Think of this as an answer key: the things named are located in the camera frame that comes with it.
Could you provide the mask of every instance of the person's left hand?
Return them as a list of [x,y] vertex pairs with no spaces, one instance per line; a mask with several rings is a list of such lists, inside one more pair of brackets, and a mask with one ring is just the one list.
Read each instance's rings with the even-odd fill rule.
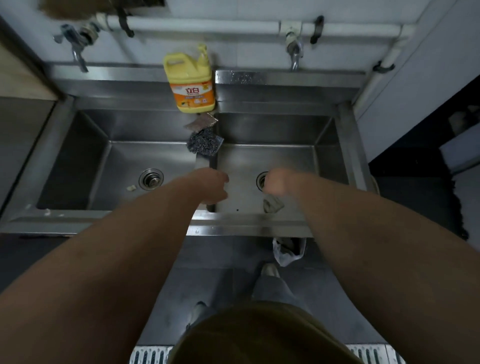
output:
[[225,183],[229,181],[228,175],[212,168],[200,168],[187,175],[194,181],[196,188],[202,192],[202,204],[215,205],[228,197],[224,190]]

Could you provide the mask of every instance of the drain slot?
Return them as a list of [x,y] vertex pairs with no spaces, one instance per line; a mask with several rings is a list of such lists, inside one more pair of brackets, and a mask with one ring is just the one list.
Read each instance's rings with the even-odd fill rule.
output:
[[264,190],[265,187],[265,177],[267,176],[268,172],[262,172],[257,177],[257,187],[260,191]]
[[138,184],[146,191],[160,187],[163,183],[163,173],[160,170],[149,168],[144,171],[138,180]]

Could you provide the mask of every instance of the forearm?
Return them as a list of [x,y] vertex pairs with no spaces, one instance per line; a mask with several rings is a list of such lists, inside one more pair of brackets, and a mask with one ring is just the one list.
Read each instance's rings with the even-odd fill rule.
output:
[[[16,363],[33,353],[37,363],[128,360],[201,199],[198,186],[180,178],[37,262],[0,296],[0,346],[29,348],[4,352]],[[69,353],[58,350],[65,337]],[[38,355],[48,351],[53,357]]]
[[407,362],[453,362],[452,346],[474,355],[478,253],[377,195],[307,174],[288,189],[351,300]]

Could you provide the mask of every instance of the dish soap bottle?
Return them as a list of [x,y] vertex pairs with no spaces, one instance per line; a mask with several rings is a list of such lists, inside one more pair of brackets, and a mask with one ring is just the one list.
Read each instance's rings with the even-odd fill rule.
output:
[[198,61],[185,53],[170,53],[163,59],[163,68],[181,112],[208,112],[215,108],[207,46],[199,44],[198,50]]

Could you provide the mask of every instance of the stainless steel sink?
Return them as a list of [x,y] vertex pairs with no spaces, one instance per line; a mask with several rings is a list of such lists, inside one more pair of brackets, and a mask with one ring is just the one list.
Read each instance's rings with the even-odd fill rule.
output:
[[335,75],[300,74],[308,86],[291,74],[282,81],[283,73],[269,76],[272,85],[268,77],[259,78],[261,85],[241,77],[223,84],[217,77],[215,131],[225,142],[205,158],[187,150],[184,125],[196,115],[175,109],[168,84],[105,80],[95,71],[70,84],[59,81],[73,96],[55,107],[1,218],[1,232],[77,233],[122,203],[206,166],[228,173],[229,198],[200,206],[190,235],[311,236],[289,198],[282,198],[282,210],[265,213],[262,178],[275,167],[373,188],[348,101],[358,88],[315,86],[315,77],[332,83]]

